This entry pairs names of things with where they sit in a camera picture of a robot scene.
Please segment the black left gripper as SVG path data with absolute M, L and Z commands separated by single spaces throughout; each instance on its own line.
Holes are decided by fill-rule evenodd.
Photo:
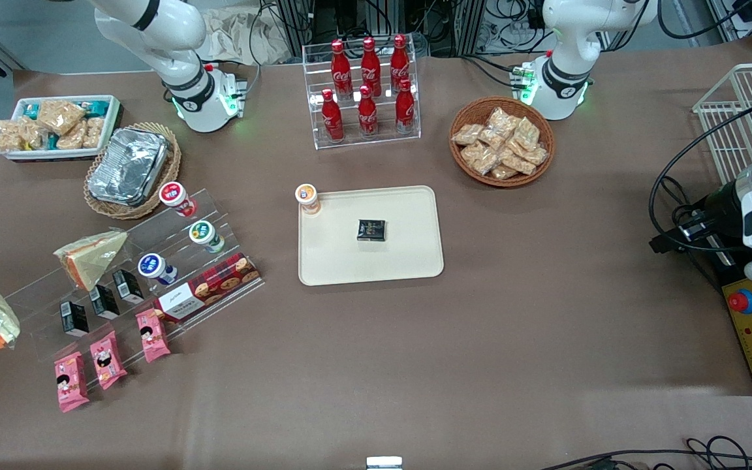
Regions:
M 743 216 L 741 200 L 730 181 L 708 194 L 701 203 L 702 218 L 691 218 L 676 228 L 686 241 L 698 241 L 712 236 L 741 240 Z M 657 254 L 684 253 L 681 239 L 674 233 L 657 235 L 650 239 L 650 249 Z

